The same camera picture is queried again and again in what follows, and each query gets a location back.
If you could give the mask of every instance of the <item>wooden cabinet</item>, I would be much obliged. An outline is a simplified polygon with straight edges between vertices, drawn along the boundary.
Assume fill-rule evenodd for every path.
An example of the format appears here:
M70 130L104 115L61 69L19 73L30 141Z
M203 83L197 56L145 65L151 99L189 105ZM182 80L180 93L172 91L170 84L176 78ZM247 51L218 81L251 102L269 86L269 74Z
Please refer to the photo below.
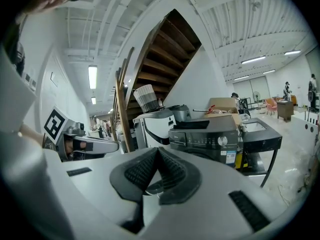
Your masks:
M292 101L278 101L276 104L278 118L283 118L285 122L291 120L291 116L294 114L294 103Z

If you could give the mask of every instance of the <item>cardboard box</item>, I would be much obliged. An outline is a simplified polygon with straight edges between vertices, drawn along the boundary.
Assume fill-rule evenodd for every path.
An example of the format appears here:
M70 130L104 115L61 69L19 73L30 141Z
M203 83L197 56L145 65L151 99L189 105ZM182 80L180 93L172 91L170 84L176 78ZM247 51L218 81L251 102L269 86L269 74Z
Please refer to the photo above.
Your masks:
M236 107L236 101L234 98L211 98L209 101L209 107L215 105L213 107L213 110L221 110L221 111L232 111L232 117L233 120L238 127L241 123L241 117L238 113L237 107ZM216 117L225 117L230 115L230 113L222 113L222 114L205 114L204 118L216 118Z

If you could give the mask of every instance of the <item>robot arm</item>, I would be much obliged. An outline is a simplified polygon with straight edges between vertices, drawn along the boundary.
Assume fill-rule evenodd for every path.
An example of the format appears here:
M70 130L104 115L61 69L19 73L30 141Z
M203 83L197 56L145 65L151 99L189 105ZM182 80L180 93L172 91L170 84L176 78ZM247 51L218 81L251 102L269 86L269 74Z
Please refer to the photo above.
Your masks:
M48 137L46 142L53 147L51 149L57 151L63 162L73 160L77 153L90 154L92 157L116 152L119 149L117 142L86 136L84 129L83 123L67 118L56 107L52 109L44 125L45 135ZM70 155L67 155L65 149L67 141L72 141L73 152Z

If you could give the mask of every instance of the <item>white floor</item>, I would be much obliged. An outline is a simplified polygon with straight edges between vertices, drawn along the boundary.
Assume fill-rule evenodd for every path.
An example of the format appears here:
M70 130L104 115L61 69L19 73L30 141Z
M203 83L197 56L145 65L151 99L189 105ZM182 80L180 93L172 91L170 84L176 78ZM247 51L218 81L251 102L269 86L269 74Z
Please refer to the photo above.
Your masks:
M296 112L305 111L303 108L295 107ZM300 193L298 189L304 185L304 177L308 173L308 163L311 158L290 137L290 121L284 122L278 119L277 112L260 114L257 110L250 112L252 118L259 118L282 135L281 149L277 153L272 171L263 189L273 197L286 205L292 204L305 194L303 188ZM263 165L267 170L272 158L273 151L260 153Z

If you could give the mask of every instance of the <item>pipe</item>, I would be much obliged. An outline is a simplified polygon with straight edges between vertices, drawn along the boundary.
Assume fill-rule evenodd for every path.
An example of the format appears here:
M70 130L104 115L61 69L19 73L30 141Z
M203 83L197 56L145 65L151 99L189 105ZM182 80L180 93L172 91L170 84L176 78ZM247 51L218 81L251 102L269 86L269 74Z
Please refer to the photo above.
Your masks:
M92 29L92 22L94 21L96 10L93 11L92 17L91 17L91 23L90 23L90 29L89 29L89 38L88 38L88 57L90 56L90 37L91 37L91 29Z
M89 20L90 13L91 13L91 11L88 12L88 16L86 17L86 20L85 20L84 29L83 29L83 33L82 33L82 45L81 45L81 47L84 47L85 32L86 32L87 23L88 23L88 20Z
M71 42L70 42L70 7L68 8L68 20L67 20L66 24L67 24L67 31L68 31L69 48L71 48Z

